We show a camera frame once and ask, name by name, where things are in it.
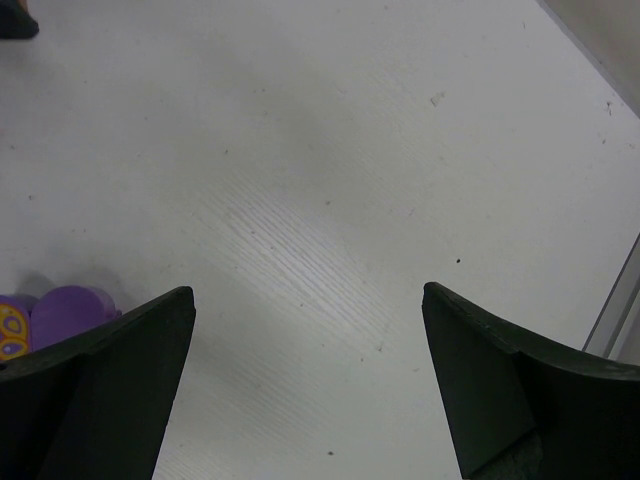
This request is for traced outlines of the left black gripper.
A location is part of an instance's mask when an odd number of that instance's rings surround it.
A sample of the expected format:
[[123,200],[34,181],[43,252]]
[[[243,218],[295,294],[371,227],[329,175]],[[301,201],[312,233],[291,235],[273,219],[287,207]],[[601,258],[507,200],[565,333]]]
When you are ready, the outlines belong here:
[[33,39],[39,33],[39,24],[23,0],[0,0],[0,23],[2,39]]

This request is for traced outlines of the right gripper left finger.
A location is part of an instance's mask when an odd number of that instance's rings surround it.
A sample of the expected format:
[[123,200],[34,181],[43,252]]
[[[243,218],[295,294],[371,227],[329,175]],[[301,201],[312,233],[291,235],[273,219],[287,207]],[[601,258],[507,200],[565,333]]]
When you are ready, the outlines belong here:
[[2,478],[152,478],[194,325],[181,286],[42,350],[2,353]]

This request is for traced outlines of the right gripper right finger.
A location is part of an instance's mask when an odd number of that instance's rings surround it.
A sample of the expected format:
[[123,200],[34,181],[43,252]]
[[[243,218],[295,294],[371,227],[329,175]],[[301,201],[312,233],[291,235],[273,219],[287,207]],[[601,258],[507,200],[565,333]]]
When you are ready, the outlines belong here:
[[548,339],[436,282],[422,312],[463,478],[638,478],[638,367]]

